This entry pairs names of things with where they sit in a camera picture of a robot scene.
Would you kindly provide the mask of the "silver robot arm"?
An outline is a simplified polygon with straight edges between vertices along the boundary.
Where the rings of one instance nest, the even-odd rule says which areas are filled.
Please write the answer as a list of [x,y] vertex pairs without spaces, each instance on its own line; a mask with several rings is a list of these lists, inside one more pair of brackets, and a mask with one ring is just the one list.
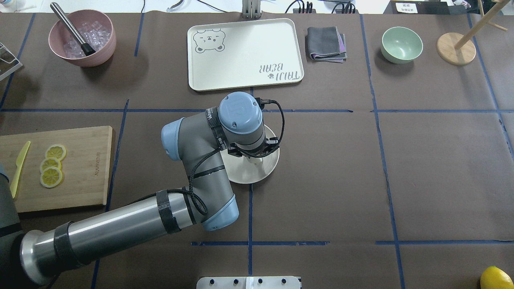
[[24,232],[11,196],[14,179],[1,169],[1,287],[50,287],[59,274],[166,234],[201,224],[224,228],[239,217],[235,194],[220,153],[260,158],[279,147],[267,138],[262,109],[277,101],[230,93],[217,107],[166,124],[167,156],[182,161],[188,185],[165,189],[124,207],[67,222],[49,232]]

